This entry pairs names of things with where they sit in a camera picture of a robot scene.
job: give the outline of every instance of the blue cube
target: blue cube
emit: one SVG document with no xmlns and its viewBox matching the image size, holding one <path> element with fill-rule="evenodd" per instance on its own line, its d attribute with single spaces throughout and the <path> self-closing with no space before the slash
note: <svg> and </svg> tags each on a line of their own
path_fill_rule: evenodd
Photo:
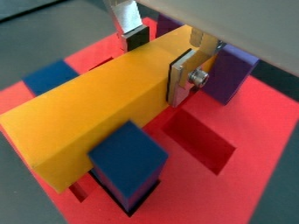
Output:
<svg viewBox="0 0 299 224">
<path fill-rule="evenodd" d="M 22 78 L 34 95 L 41 95 L 78 75 L 62 60 L 56 61 Z"/>
<path fill-rule="evenodd" d="M 97 179 L 126 212 L 154 185 L 168 155 L 126 122 L 88 154 Z"/>
</svg>

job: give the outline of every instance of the red surface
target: red surface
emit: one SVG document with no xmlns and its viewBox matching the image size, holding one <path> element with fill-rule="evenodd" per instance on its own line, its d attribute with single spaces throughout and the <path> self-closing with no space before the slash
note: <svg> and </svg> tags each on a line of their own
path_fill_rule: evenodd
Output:
<svg viewBox="0 0 299 224">
<path fill-rule="evenodd" d="M 88 65 L 77 66 L 80 71 L 100 63 L 93 60 L 94 54 L 89 55 L 93 50 L 85 50 L 76 54 L 76 57 L 88 57 Z M 109 51 L 102 52 L 101 58 L 106 59 L 109 54 Z M 173 140 L 176 131 L 181 132 L 174 128 L 180 125 L 170 121 L 176 113 L 173 119 L 180 125 L 198 124 L 202 130 L 208 130 L 206 139 L 216 137 L 214 144 L 225 140 L 236 147 L 218 175 L 182 148 L 180 141 Z M 190 122 L 184 122 L 184 117 L 180 117 L 185 113 L 192 117 Z M 297 119 L 297 103 L 252 77 L 246 78 L 226 106 L 198 92 L 177 109 L 168 108 L 144 127 L 169 153 L 161 183 L 130 218 L 88 174 L 62 194 L 34 177 L 68 223 L 245 223 Z M 174 128 L 170 135 L 164 132 L 166 126 Z M 193 131 L 196 127 L 185 128 L 184 135 Z"/>
<path fill-rule="evenodd" d="M 28 102 L 33 94 L 22 81 L 14 83 L 10 87 L 0 91 L 0 115 L 12 108 Z"/>
<path fill-rule="evenodd" d="M 232 156 L 234 146 L 184 109 L 180 109 L 162 131 L 217 175 Z"/>
</svg>

